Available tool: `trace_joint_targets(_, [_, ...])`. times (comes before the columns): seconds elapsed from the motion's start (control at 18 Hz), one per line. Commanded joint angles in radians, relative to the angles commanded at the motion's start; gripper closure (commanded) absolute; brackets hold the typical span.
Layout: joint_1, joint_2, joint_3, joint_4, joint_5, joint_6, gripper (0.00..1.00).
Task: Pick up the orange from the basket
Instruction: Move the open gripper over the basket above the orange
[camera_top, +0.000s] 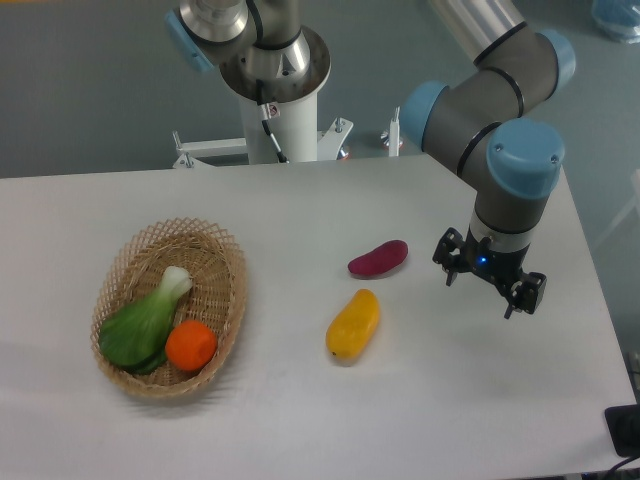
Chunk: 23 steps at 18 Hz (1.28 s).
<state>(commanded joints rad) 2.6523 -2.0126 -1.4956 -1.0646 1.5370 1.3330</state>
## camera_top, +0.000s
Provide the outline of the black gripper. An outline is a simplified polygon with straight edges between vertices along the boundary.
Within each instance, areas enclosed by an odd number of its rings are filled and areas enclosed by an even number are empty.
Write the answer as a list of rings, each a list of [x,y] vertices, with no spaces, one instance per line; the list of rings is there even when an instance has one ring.
[[[471,231],[464,241],[450,227],[439,239],[432,260],[445,272],[447,286],[454,283],[459,273],[470,272],[492,284],[499,293],[509,293],[504,313],[504,318],[509,319],[514,312],[533,315],[544,296],[547,277],[522,270],[528,250],[529,246],[513,252],[491,250],[489,241],[476,240]]]

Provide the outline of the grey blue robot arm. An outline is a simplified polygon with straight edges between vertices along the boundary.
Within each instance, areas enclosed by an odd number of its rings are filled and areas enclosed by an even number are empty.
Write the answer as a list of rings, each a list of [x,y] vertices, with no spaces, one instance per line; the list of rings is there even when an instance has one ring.
[[[509,1],[437,1],[434,10],[476,66],[456,87],[427,82],[399,109],[403,134],[476,193],[466,233],[449,229],[433,259],[449,280],[492,284],[509,312],[533,313],[546,278],[526,272],[530,237],[555,188],[564,143],[527,113],[573,76],[575,53],[535,32]],[[331,68],[324,40],[295,1],[182,1],[165,17],[191,66],[218,68],[241,106],[253,164],[318,161],[317,95]]]

